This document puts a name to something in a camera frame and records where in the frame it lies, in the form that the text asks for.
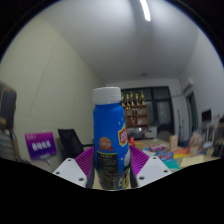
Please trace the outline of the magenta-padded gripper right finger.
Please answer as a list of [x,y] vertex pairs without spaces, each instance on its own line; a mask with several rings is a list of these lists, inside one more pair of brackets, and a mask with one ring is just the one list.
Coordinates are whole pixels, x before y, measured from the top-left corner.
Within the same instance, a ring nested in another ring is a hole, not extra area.
[[146,186],[171,174],[170,169],[157,156],[148,156],[134,146],[130,146],[130,153],[130,184],[132,188]]

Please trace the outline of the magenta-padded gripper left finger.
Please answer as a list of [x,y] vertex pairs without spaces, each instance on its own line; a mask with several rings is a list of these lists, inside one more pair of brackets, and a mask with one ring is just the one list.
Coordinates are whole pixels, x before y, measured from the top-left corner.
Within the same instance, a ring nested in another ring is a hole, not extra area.
[[91,147],[76,158],[67,158],[53,172],[67,181],[84,188],[92,188],[94,184],[94,148]]

